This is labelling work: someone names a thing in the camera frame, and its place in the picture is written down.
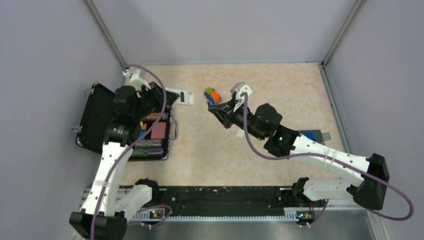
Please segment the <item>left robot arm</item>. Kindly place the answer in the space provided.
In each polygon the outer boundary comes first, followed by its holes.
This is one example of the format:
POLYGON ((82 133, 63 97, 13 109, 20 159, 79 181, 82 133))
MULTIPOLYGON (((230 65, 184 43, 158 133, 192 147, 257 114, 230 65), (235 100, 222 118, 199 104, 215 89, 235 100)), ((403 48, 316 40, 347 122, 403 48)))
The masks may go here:
POLYGON ((143 205, 154 207, 160 193, 137 185, 129 195, 116 200, 124 168, 142 130, 140 122, 153 112, 164 112, 180 95, 155 82, 124 85, 111 94, 107 106, 97 106, 110 114, 104 124, 101 160, 88 197, 79 211, 72 212, 69 223, 82 239, 121 240, 128 222, 143 205))

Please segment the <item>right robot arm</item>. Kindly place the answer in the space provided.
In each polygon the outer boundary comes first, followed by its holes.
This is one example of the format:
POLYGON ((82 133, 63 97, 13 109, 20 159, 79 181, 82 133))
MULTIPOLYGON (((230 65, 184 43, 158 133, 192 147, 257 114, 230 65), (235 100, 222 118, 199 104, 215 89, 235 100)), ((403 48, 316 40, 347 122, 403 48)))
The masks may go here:
POLYGON ((280 124, 282 115, 268 103, 260 105, 255 113, 248 107, 236 108, 236 101, 211 105, 208 111, 229 129, 239 127, 258 140, 264 140, 264 149, 277 158, 294 158, 322 168, 340 179, 305 178, 293 192, 299 206, 322 199, 353 199, 370 210, 382 210, 389 179, 386 159, 377 153, 358 156, 320 144, 304 134, 280 124))

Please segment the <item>white remote control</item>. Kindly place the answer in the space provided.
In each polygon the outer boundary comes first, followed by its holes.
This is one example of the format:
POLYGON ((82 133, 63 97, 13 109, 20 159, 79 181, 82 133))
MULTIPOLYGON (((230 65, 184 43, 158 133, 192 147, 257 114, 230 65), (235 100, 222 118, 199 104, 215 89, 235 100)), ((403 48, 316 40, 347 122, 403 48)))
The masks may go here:
POLYGON ((166 87, 165 90, 170 93, 177 94, 179 96, 179 98, 175 101, 175 104, 187 106, 194 105, 194 94, 192 92, 170 87, 166 87))

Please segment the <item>white battery cover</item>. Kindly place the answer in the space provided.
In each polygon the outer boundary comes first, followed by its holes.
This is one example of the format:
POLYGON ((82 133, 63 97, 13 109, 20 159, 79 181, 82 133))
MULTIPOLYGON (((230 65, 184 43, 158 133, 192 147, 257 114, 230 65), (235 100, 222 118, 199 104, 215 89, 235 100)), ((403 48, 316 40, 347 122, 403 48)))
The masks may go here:
POLYGON ((245 131, 243 129, 239 129, 236 133, 236 136, 238 138, 244 138, 245 137, 245 131))

